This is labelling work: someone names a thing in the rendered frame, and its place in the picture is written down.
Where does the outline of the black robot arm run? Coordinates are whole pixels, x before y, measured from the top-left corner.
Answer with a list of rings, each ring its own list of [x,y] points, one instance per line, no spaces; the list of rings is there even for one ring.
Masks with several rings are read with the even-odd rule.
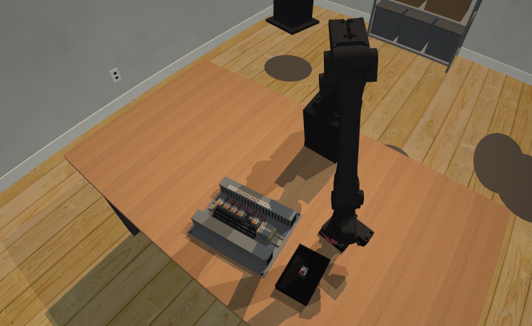
[[[357,219],[355,211],[365,200],[357,174],[361,100],[366,82],[376,82],[378,50],[370,48],[363,17],[329,20],[328,27],[330,50],[324,51],[324,73],[318,74],[320,95],[314,104],[338,120],[333,231],[341,245],[366,246],[375,232]]]

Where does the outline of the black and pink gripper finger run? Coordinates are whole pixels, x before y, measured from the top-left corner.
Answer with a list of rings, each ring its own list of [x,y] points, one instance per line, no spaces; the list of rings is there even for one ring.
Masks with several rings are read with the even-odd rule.
[[[320,232],[321,232],[321,231],[320,231]],[[321,233],[322,233],[322,232],[321,232]],[[324,233],[322,233],[322,235],[324,235]],[[337,245],[337,241],[328,238],[326,235],[324,235],[324,236],[325,236],[325,239],[327,240],[327,242],[328,242],[329,244],[336,244],[336,245]]]

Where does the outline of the black rectangular rack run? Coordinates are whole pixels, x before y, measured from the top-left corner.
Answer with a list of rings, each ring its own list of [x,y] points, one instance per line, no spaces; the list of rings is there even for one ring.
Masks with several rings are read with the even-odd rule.
[[[322,233],[321,233],[320,231],[319,231],[318,233],[319,233],[321,236],[323,236],[323,238],[325,239],[324,235],[322,235]],[[342,248],[340,248],[340,247],[337,246],[337,245],[334,245],[334,244],[332,244],[332,245],[335,246],[339,251],[341,251],[341,253],[343,253],[344,250],[349,246],[349,245],[344,245]]]

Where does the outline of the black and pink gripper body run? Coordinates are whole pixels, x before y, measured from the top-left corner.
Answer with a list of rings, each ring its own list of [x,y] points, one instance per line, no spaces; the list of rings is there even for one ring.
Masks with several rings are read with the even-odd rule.
[[[332,220],[331,220],[332,219]],[[333,228],[336,224],[336,218],[334,216],[330,217],[324,225],[322,225],[321,232],[324,233],[328,238],[337,241],[337,233],[333,231]]]

